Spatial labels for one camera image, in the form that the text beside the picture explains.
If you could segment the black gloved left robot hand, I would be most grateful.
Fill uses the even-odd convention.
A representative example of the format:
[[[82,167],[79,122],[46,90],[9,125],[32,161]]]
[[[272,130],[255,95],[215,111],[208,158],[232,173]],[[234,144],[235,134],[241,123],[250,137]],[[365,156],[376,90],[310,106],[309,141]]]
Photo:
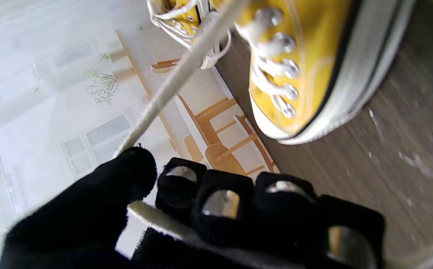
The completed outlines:
[[[126,150],[7,233],[0,269],[381,269],[385,219],[310,182]]]

